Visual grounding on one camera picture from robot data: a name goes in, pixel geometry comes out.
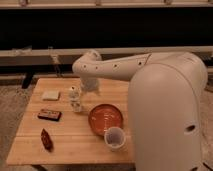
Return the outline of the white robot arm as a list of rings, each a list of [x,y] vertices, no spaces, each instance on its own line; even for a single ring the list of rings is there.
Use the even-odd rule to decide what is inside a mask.
[[[73,71],[129,83],[137,171],[202,171],[200,97],[208,75],[198,56],[162,52],[102,61],[90,51],[74,62]]]

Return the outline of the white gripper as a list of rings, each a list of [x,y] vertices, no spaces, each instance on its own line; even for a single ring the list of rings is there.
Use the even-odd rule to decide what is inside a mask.
[[[94,91],[96,95],[100,96],[99,81],[97,78],[81,77],[81,88],[78,88],[78,99],[82,101],[84,96],[83,91]]]

